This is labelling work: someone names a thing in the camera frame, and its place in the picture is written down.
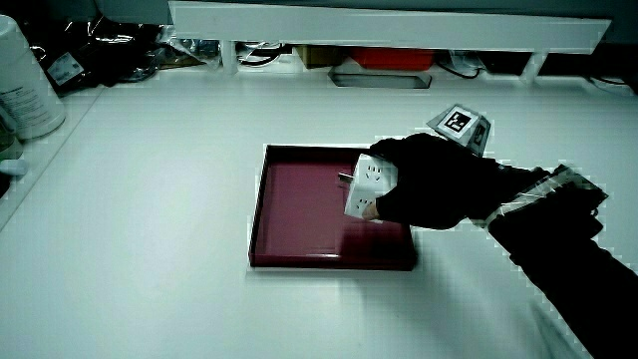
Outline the person's right hand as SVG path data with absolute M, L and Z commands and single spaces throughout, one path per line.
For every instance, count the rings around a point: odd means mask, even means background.
M 493 204 L 500 168 L 483 155 L 490 130 L 484 116 L 454 104 L 427 126 L 400 139 L 379 140 L 366 150 L 394 166 L 397 181 L 366 204 L 364 219 L 449 229 Z

